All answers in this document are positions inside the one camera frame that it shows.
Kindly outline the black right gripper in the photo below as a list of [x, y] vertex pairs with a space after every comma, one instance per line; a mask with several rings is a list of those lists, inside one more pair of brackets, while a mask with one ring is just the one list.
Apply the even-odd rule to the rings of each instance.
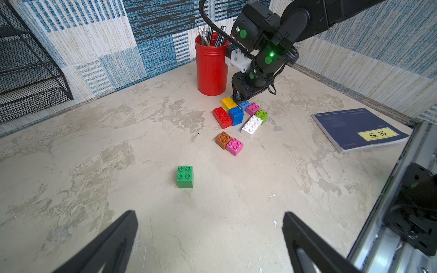
[[235, 102], [243, 102], [248, 101], [261, 94], [262, 92], [269, 90], [271, 94], [273, 94], [273, 78], [267, 79], [266, 83], [260, 87], [251, 86], [246, 77], [242, 72], [238, 72], [232, 77], [232, 89], [233, 89], [233, 100]]

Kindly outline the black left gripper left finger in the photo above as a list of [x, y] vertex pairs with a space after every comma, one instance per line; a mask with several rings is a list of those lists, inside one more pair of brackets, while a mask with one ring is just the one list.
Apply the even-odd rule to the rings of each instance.
[[138, 230], [135, 211], [128, 210], [56, 273], [124, 273]]

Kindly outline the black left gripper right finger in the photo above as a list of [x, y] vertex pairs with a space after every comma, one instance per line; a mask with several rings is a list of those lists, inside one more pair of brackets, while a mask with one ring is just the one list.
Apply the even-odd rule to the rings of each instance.
[[294, 213], [284, 214], [282, 231], [295, 273], [359, 272]]

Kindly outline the red lego brick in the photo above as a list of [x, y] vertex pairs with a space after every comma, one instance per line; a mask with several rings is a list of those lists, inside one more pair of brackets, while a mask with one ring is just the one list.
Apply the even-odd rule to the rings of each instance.
[[219, 107], [213, 110], [213, 116], [219, 123], [220, 127], [222, 129], [226, 129], [228, 127], [231, 127], [233, 124], [233, 121], [229, 114], [224, 110], [223, 107]]

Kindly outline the orange lego brick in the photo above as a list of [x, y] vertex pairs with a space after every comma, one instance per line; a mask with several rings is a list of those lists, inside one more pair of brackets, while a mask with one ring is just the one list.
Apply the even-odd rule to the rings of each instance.
[[228, 143], [232, 140], [233, 138], [228, 135], [226, 132], [222, 132], [221, 134], [219, 134], [216, 139], [215, 142], [217, 145], [219, 145], [220, 148], [222, 148], [223, 150], [226, 149]]

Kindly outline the magenta lego brick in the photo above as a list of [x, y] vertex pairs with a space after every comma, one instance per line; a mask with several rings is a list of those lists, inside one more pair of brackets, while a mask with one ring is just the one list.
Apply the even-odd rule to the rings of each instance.
[[237, 138], [233, 138], [230, 142], [228, 142], [226, 150], [236, 157], [243, 149], [243, 146], [244, 144], [241, 141], [239, 141]]

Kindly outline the light blue lego brick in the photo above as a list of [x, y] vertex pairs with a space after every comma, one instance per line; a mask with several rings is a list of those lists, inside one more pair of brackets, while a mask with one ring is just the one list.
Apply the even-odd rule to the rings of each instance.
[[237, 101], [236, 104], [241, 108], [243, 112], [246, 111], [246, 108], [250, 105], [249, 101]]

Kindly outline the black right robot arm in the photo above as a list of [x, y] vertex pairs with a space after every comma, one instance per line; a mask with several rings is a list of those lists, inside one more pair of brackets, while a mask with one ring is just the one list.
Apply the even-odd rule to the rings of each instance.
[[275, 78], [299, 58], [296, 42], [323, 33], [377, 4], [378, 1], [292, 1], [278, 15], [254, 1], [243, 7], [231, 34], [208, 18], [204, 1], [199, 2], [199, 13], [209, 27], [250, 60], [248, 68], [232, 77], [233, 99], [243, 102], [265, 90], [277, 93]]

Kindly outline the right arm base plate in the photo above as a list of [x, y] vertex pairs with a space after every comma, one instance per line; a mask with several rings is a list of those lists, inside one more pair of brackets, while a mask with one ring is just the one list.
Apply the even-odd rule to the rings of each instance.
[[413, 248], [437, 254], [437, 176], [412, 163], [401, 180], [398, 196], [385, 216], [386, 226]]

